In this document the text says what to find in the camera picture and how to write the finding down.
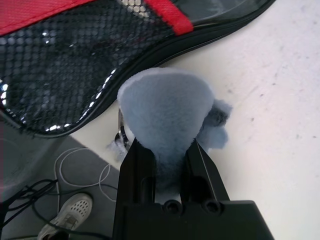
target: red fabric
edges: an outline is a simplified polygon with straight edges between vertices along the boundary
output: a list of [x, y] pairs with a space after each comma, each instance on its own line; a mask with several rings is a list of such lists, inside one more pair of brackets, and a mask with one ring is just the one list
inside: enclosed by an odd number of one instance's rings
[[194, 30], [190, 20], [170, 0], [144, 0], [153, 11], [172, 26], [176, 35], [182, 35]]
[[0, 35], [94, 0], [0, 0]]

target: black mesh pocket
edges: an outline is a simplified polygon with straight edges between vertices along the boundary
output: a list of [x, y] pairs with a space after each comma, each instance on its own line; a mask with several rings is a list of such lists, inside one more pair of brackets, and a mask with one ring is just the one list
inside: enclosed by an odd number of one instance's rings
[[122, 69], [173, 34], [141, 0], [96, 0], [2, 36], [2, 111], [33, 133], [64, 133]]

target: black cable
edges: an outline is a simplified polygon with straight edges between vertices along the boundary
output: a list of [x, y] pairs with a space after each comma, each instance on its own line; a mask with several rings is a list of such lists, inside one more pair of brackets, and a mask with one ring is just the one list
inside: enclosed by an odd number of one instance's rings
[[[17, 211], [15, 214], [13, 214], [11, 217], [9, 217], [4, 223], [2, 223], [0, 225], [0, 229], [3, 229], [4, 226], [6, 226], [8, 223], [10, 223], [16, 216], [18, 216], [20, 213], [22, 213], [24, 210], [26, 210], [28, 207], [30, 207], [33, 203], [35, 203], [39, 198], [43, 197], [44, 195], [50, 193], [54, 188], [55, 188], [55, 184], [58, 180], [50, 180], [50, 179], [45, 179], [45, 180], [41, 180], [39, 182], [36, 182], [34, 185], [32, 185], [32, 187], [35, 187], [41, 183], [45, 183], [45, 182], [49, 182], [47, 185], [45, 185], [44, 187], [42, 187], [41, 189], [39, 189], [36, 192], [33, 192], [32, 194], [29, 194], [27, 196], [32, 196], [32, 198], [30, 198], [29, 201], [13, 207], [13, 208], [9, 208], [9, 211], [14, 211], [14, 210], [19, 210]], [[23, 190], [21, 191], [21, 193], [19, 194], [19, 196], [15, 199], [15, 200], [20, 200], [20, 199], [25, 199], [25, 194], [27, 194], [28, 192], [30, 192], [30, 190]]]
[[[48, 182], [47, 185], [43, 186], [42, 188], [40, 188], [39, 190], [34, 190], [33, 188], [39, 184], [42, 183], [46, 183]], [[13, 207], [13, 208], [9, 208], [9, 212], [10, 211], [15, 211], [18, 209], [23, 208], [24, 206], [29, 207], [31, 205], [31, 203], [33, 201], [37, 201], [39, 198], [41, 198], [44, 195], [49, 194], [52, 190], [55, 189], [55, 184], [56, 184], [57, 180], [49, 180], [49, 179], [44, 179], [41, 181], [36, 182], [35, 184], [33, 184], [32, 186], [26, 186], [25, 188], [27, 188], [27, 190], [22, 191], [21, 196], [19, 198], [17, 198], [16, 200], [24, 200], [24, 199], [29, 199], [29, 201], [22, 203], [19, 206]], [[14, 217], [16, 217], [19, 213], [21, 213], [22, 211], [19, 211], [15, 214]]]
[[[36, 207], [35, 207], [35, 203], [37, 200], [39, 200], [41, 197], [45, 196], [45, 195], [50, 195], [50, 196], [57, 196], [57, 195], [66, 195], [66, 194], [71, 194], [71, 193], [75, 193], [75, 192], [79, 192], [83, 189], [87, 189], [87, 188], [92, 188], [95, 186], [86, 186], [86, 187], [82, 187], [82, 188], [78, 188], [75, 190], [70, 190], [70, 191], [63, 191], [60, 194], [57, 193], [51, 193], [55, 188], [56, 188], [56, 183], [58, 180], [50, 180], [50, 179], [44, 179], [41, 181], [36, 182], [35, 184], [31, 185], [31, 186], [25, 186], [26, 190], [22, 190], [21, 193], [19, 194], [19, 196], [15, 199], [15, 200], [26, 200], [29, 199], [27, 202], [20, 204], [19, 206], [16, 207], [12, 207], [9, 208], [8, 211], [16, 211], [18, 210], [14, 215], [12, 215], [7, 221], [5, 221], [0, 227], [1, 229], [7, 225], [10, 221], [12, 221], [16, 216], [18, 216], [20, 213], [22, 213], [25, 209], [27, 209], [28, 207], [32, 207], [32, 210], [34, 212], [34, 214], [40, 218], [41, 220], [43, 220], [46, 224], [50, 225], [51, 227], [54, 227], [60, 231], [64, 231], [68, 234], [74, 234], [74, 235], [82, 235], [82, 236], [91, 236], [91, 237], [96, 237], [96, 238], [100, 238], [100, 239], [104, 239], [104, 240], [111, 240], [110, 237], [99, 234], [99, 233], [95, 233], [95, 232], [80, 232], [80, 231], [72, 231], [60, 226], [56, 226], [54, 224], [52, 224], [51, 222], [49, 222], [47, 219], [45, 219], [43, 216], [41, 216], [39, 214], [39, 212], [37, 211]], [[42, 183], [48, 183], [45, 186], [43, 186], [42, 188], [40, 188], [39, 190], [35, 190], [34, 187], [36, 187], [39, 184]], [[101, 184], [102, 186], [105, 187], [109, 187], [112, 188], [114, 190], [118, 190], [116, 187], [111, 186], [109, 184]]]
[[51, 223], [50, 221], [48, 221], [47, 219], [45, 219], [43, 216], [40, 215], [40, 213], [37, 211], [35, 203], [32, 204], [32, 210], [34, 212], [34, 214], [41, 219], [42, 221], [44, 221], [46, 224], [48, 224], [49, 226], [58, 229], [60, 231], [64, 231], [67, 234], [73, 234], [73, 235], [81, 235], [81, 236], [91, 236], [91, 237], [96, 237], [99, 239], [104, 239], [104, 240], [111, 240], [111, 237], [102, 235], [100, 233], [94, 233], [94, 232], [85, 232], [85, 231], [72, 231], [57, 225], [54, 225], [53, 223]]

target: sneaker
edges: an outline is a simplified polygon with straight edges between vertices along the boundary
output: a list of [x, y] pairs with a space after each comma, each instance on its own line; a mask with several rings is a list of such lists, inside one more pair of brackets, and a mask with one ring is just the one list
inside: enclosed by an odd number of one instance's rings
[[[88, 194], [73, 195], [63, 204], [59, 214], [50, 223], [74, 231], [89, 217], [92, 206], [93, 200]], [[37, 240], [43, 240], [46, 236], [49, 239], [58, 231], [47, 224], [41, 229]]]

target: blue plush toy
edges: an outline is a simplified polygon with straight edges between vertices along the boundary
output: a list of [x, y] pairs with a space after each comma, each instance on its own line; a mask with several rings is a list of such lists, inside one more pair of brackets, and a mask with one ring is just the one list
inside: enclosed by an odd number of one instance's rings
[[[206, 151], [228, 140], [224, 125], [231, 107], [191, 72], [144, 70], [122, 85], [117, 99], [127, 127], [155, 155], [158, 192], [179, 192], [183, 158], [195, 138]], [[120, 141], [109, 147], [123, 160], [127, 150]]]

